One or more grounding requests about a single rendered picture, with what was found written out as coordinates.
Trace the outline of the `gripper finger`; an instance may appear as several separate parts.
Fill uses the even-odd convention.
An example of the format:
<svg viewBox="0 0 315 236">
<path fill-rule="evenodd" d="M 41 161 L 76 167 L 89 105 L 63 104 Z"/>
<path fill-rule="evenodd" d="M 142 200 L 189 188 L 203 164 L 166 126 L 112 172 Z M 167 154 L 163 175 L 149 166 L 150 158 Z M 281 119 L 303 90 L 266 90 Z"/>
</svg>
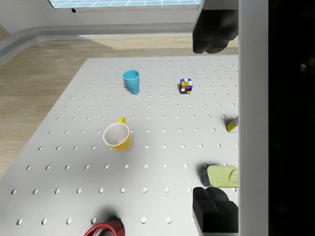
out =
<svg viewBox="0 0 315 236">
<path fill-rule="evenodd" d="M 193 27 L 193 52 L 219 53 L 236 36 L 238 36 L 238 10 L 202 10 Z"/>
<path fill-rule="evenodd" d="M 192 210 L 198 233 L 238 233 L 238 207 L 221 189 L 194 188 Z"/>
</svg>

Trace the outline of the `flat-sided can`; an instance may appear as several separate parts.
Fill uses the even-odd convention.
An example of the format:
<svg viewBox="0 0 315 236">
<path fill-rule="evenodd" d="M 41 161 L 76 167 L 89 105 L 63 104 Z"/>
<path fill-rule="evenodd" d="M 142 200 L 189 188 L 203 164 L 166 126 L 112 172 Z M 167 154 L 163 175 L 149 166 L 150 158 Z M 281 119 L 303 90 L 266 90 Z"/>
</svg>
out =
<svg viewBox="0 0 315 236">
<path fill-rule="evenodd" d="M 205 187 L 238 188 L 238 167 L 234 165 L 212 165 L 200 172 Z"/>
</svg>

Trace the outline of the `puzzle cube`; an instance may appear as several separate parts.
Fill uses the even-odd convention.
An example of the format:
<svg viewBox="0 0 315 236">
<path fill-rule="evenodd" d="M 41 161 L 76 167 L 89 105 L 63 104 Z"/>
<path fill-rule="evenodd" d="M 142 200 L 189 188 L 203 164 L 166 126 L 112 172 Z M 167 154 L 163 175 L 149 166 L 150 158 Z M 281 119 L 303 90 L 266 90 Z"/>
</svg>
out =
<svg viewBox="0 0 315 236">
<path fill-rule="evenodd" d="M 193 87 L 193 84 L 190 78 L 180 80 L 180 85 L 179 85 L 180 94 L 191 94 L 192 87 Z"/>
</svg>

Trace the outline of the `yellow box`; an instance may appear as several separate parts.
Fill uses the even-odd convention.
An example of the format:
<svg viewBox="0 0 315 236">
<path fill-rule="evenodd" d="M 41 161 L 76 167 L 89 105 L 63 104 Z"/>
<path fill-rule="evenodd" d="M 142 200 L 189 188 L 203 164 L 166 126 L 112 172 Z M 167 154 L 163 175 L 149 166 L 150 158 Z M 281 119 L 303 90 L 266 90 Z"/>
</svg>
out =
<svg viewBox="0 0 315 236">
<path fill-rule="evenodd" d="M 231 120 L 227 125 L 226 129 L 229 133 L 238 132 L 238 117 Z"/>
</svg>

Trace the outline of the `blue mug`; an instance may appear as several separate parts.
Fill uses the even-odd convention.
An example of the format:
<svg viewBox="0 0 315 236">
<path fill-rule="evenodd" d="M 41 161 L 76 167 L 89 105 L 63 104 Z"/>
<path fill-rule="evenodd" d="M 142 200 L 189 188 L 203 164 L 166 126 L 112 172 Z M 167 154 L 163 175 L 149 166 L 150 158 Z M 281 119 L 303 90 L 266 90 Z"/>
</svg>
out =
<svg viewBox="0 0 315 236">
<path fill-rule="evenodd" d="M 139 93 L 140 74 L 136 70 L 128 70 L 123 73 L 123 80 L 131 94 Z"/>
</svg>

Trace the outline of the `red mug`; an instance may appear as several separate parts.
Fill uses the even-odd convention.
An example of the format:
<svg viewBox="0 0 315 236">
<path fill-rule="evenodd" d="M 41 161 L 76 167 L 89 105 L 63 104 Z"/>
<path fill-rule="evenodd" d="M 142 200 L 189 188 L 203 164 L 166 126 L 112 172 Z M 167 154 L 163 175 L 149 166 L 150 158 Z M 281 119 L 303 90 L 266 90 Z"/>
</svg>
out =
<svg viewBox="0 0 315 236">
<path fill-rule="evenodd" d="M 84 236 L 125 236 L 125 228 L 120 220 L 108 220 L 92 226 Z"/>
</svg>

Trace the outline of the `yellow mug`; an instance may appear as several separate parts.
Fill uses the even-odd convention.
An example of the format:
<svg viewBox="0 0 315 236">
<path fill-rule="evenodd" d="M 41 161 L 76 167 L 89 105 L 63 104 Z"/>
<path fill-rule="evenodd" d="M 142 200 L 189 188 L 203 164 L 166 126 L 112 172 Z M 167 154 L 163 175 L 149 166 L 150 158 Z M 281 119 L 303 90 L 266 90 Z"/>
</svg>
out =
<svg viewBox="0 0 315 236">
<path fill-rule="evenodd" d="M 116 151 L 128 151 L 132 146 L 132 134 L 124 117 L 109 125 L 103 132 L 103 141 Z"/>
</svg>

